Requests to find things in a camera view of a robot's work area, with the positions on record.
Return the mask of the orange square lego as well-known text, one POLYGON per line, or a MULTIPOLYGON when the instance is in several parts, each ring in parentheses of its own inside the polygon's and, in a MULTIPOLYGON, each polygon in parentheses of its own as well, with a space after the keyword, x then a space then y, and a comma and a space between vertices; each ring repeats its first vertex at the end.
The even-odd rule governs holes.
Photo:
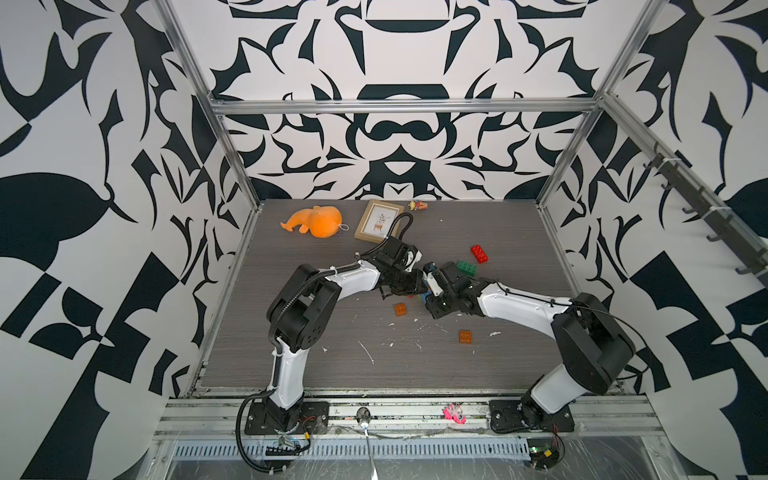
POLYGON ((394 312, 397 317, 402 317, 408 314, 407 307, 404 303, 398 303, 394 306, 394 312))
POLYGON ((471 344, 473 342, 473 334, 469 330, 459 331, 459 342, 461 344, 471 344))

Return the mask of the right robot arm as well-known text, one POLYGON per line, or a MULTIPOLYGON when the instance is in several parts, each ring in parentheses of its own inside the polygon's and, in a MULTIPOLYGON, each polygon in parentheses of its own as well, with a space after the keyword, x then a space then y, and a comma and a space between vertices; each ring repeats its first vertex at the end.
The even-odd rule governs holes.
POLYGON ((607 393, 636 354, 618 320, 591 294, 569 299, 524 292, 498 280, 470 277, 453 262, 425 266, 422 283, 435 318, 460 312, 505 320, 555 341, 561 363, 521 398, 514 414, 520 429, 541 430, 572 401, 607 393))

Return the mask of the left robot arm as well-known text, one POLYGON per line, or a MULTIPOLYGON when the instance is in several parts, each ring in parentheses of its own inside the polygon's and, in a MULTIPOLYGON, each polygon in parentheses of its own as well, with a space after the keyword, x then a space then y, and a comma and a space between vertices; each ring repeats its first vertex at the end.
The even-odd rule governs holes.
POLYGON ((350 264, 326 269, 300 265, 270 305, 273 367, 268 387, 254 402, 278 429, 288 431, 299 423, 309 351, 325 332, 338 301, 371 291, 384 299, 426 291, 424 274, 416 267, 421 252, 404 241, 412 223, 411 213, 398 214, 386 238, 350 264))

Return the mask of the green lego brick right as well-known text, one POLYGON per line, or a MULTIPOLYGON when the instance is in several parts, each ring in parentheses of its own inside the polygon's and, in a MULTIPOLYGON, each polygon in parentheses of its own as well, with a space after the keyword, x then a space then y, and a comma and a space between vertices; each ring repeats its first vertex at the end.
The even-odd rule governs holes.
POLYGON ((466 261, 458 261, 457 268, 465 275, 474 277, 477 273, 477 266, 466 261))

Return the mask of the red lego brick far right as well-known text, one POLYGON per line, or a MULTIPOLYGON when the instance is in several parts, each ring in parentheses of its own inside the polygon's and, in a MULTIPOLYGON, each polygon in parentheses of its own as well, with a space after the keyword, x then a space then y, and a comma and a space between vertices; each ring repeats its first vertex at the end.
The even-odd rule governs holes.
POLYGON ((470 251, 479 264, 484 264, 488 261, 488 256, 480 245, 473 245, 470 251))

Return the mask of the small toy figure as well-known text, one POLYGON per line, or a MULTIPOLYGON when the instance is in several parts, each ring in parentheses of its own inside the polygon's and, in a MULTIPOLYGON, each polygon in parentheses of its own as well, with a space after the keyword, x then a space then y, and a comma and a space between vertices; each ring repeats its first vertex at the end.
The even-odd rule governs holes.
POLYGON ((423 201, 411 201, 409 203, 409 209, 411 211, 420 211, 428 208, 428 204, 423 201))

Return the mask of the orange plush toy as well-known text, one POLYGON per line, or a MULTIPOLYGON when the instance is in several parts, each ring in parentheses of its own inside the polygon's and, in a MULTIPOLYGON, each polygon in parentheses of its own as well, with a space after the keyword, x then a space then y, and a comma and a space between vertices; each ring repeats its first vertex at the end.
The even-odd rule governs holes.
POLYGON ((310 233, 315 238, 326 239, 333 237, 343 224, 341 212, 333 206, 314 206, 295 212, 280 227, 288 232, 295 229, 300 234, 310 233))

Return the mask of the metal spoon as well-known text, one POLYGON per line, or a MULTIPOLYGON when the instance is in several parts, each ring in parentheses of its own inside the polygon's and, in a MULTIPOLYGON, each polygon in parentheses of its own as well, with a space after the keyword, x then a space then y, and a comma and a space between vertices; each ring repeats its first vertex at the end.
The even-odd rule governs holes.
POLYGON ((378 476, 375 460, 373 458, 373 451, 371 447, 370 434, 369 434, 369 427, 370 427, 370 421, 371 421, 370 410, 365 406, 360 407, 356 412, 356 421, 359 427, 361 428, 363 432, 363 436, 365 438, 366 452, 368 455, 369 465, 371 468, 371 480, 378 480, 379 476, 378 476))

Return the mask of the wooden picture frame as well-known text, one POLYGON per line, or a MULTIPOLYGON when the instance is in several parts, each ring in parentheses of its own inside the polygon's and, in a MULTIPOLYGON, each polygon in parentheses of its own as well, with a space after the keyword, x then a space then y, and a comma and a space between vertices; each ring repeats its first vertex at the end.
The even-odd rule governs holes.
POLYGON ((384 240, 394 219, 405 207, 381 200, 370 200, 354 233, 357 240, 378 243, 384 240))

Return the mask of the pink toy on rail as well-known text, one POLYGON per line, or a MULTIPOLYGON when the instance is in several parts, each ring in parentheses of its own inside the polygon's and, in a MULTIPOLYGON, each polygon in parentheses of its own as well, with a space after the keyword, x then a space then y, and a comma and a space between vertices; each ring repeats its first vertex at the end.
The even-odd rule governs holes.
POLYGON ((450 420, 459 425, 464 425, 466 423, 466 417, 463 413, 462 407, 458 404, 448 404, 443 408, 442 412, 446 420, 450 420))

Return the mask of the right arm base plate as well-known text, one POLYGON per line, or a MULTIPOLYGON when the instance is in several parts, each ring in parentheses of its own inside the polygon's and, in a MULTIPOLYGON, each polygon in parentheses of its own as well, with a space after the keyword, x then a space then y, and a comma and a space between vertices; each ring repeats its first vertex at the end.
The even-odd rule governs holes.
POLYGON ((492 400, 489 409, 490 428, 497 434, 571 433, 575 430, 574 418, 568 406, 550 414, 532 400, 492 400))

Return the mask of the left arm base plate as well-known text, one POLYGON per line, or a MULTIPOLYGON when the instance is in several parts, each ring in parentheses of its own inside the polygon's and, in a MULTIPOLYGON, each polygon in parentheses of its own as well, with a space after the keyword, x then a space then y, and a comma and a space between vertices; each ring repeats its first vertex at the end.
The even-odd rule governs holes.
POLYGON ((329 416, 328 402, 300 400, 294 406, 283 409, 271 400, 258 400, 249 407, 244 433, 250 436, 325 433, 329 416))

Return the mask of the wall hook rack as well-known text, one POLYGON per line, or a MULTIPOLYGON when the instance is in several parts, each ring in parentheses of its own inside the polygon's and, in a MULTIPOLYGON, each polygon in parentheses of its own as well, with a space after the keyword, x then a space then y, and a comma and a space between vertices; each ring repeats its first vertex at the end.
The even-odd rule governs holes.
POLYGON ((665 195, 668 192, 679 195, 686 204, 682 212, 703 221, 711 230, 706 239, 728 247, 741 262, 735 269, 738 275, 752 276, 767 288, 767 243, 682 159, 670 155, 658 141, 653 144, 652 151, 652 159, 643 167, 661 175, 665 195))

